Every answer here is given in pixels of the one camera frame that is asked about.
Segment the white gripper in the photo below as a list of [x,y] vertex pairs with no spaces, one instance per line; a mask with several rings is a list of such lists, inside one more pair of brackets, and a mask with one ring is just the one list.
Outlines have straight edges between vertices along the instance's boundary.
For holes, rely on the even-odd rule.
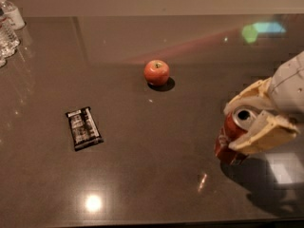
[[[284,113],[304,113],[304,51],[282,64],[272,78],[258,80],[243,89],[223,109],[228,115],[240,106],[276,108]],[[229,143],[229,148],[252,155],[293,140],[299,128],[289,118],[263,110],[247,133]]]

